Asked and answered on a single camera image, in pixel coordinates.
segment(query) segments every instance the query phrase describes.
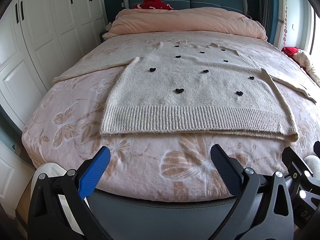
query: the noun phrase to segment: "pink floral blanket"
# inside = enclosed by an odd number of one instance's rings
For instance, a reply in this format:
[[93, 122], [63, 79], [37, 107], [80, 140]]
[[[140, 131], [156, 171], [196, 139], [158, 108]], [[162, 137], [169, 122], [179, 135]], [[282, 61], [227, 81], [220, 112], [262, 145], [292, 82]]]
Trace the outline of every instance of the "pink floral blanket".
[[[94, 63], [113, 51], [129, 50], [159, 41], [180, 41], [198, 45], [211, 42], [226, 46], [268, 62], [271, 67], [290, 76], [314, 94], [320, 88], [287, 56], [267, 42], [208, 31], [158, 32], [113, 37], [81, 61]], [[36, 167], [53, 162], [68, 170], [94, 156], [105, 145], [111, 161], [98, 188], [117, 195], [158, 201], [202, 201], [229, 196], [223, 181], [210, 160], [210, 148], [219, 143], [225, 152], [243, 167], [270, 175], [286, 173], [281, 153], [291, 146], [301, 157], [313, 153], [319, 140], [320, 108], [302, 94], [278, 84], [292, 109], [299, 140], [287, 143], [211, 133], [99, 134], [106, 97], [124, 66], [96, 71], [56, 83], [45, 95], [23, 130], [22, 141]]]

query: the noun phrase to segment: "white door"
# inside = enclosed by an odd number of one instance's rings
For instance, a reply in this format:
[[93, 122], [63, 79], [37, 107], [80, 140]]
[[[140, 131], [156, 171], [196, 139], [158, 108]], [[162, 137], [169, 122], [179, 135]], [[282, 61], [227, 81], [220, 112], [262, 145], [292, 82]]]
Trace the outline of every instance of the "white door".
[[84, 54], [89, 53], [100, 44], [95, 27], [95, 16], [91, 0], [73, 0], [77, 23], [83, 43]]
[[31, 60], [45, 87], [68, 69], [53, 25], [49, 0], [19, 0], [21, 28]]
[[13, 0], [0, 20], [0, 104], [23, 130], [47, 90], [24, 43], [19, 9]]
[[83, 56], [83, 45], [76, 20], [74, 0], [49, 0], [54, 27], [67, 60], [73, 67]]
[[93, 14], [96, 37], [100, 41], [99, 34], [106, 30], [107, 18], [103, 0], [92, 0], [90, 3]]
[[0, 141], [0, 203], [16, 209], [35, 170]]

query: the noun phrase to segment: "heart-shaped decoration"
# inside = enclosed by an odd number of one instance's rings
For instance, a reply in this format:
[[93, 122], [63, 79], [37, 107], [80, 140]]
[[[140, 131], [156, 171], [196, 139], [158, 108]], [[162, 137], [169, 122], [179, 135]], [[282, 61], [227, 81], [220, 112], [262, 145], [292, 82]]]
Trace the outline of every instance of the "heart-shaped decoration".
[[183, 88], [180, 88], [180, 89], [179, 89], [179, 88], [176, 88], [176, 92], [179, 93], [179, 94], [182, 93], [183, 91], [184, 91]]

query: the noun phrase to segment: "sweater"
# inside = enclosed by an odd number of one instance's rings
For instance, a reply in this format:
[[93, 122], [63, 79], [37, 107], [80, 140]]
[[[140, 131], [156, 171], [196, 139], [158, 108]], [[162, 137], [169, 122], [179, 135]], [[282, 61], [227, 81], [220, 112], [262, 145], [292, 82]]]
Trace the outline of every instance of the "sweater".
[[146, 51], [111, 90], [101, 134], [208, 131], [298, 139], [292, 111], [272, 77], [237, 50], [179, 41]]

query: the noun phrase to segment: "wardrobe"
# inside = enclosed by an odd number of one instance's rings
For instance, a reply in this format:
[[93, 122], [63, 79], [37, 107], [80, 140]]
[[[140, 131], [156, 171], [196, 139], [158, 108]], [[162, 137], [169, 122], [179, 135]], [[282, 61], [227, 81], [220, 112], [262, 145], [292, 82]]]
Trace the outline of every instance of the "wardrobe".
[[100, 44], [103, 0], [13, 0], [0, 20], [0, 104], [23, 130], [52, 79]]

